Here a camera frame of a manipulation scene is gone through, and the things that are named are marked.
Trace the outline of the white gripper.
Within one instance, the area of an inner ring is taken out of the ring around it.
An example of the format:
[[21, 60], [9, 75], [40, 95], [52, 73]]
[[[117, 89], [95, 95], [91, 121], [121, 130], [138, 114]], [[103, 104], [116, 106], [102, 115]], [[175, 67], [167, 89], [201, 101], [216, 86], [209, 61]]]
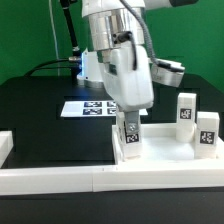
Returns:
[[105, 90], [125, 112], [128, 134], [139, 131], [138, 110], [153, 106], [152, 82], [178, 87], [182, 80], [185, 68], [181, 63], [161, 59], [158, 62], [150, 67], [144, 47], [122, 45], [111, 50], [108, 61], [103, 64]]

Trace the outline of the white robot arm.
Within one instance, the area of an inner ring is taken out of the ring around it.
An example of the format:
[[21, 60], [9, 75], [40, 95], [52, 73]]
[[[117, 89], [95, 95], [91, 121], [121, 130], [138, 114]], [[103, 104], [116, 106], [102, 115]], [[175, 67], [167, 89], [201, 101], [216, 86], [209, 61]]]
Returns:
[[140, 129], [139, 111], [153, 106], [151, 68], [182, 75], [181, 64], [156, 57], [145, 24], [146, 10], [180, 7], [199, 0], [82, 0], [82, 16], [89, 22], [93, 49], [102, 56], [104, 87], [124, 113], [128, 134]]

